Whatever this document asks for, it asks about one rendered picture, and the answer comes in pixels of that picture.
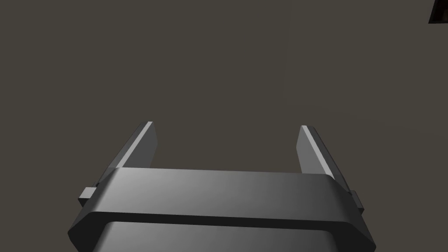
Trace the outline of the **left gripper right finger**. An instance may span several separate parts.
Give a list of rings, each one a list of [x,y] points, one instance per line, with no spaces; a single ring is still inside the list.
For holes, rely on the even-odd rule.
[[[314,127],[300,127],[296,152],[302,173],[329,175],[344,190],[350,192],[348,183]]]

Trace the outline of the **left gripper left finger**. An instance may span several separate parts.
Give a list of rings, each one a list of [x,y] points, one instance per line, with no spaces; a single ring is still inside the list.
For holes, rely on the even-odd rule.
[[[95,186],[98,186],[116,168],[149,168],[157,145],[154,123],[141,123],[105,169]]]

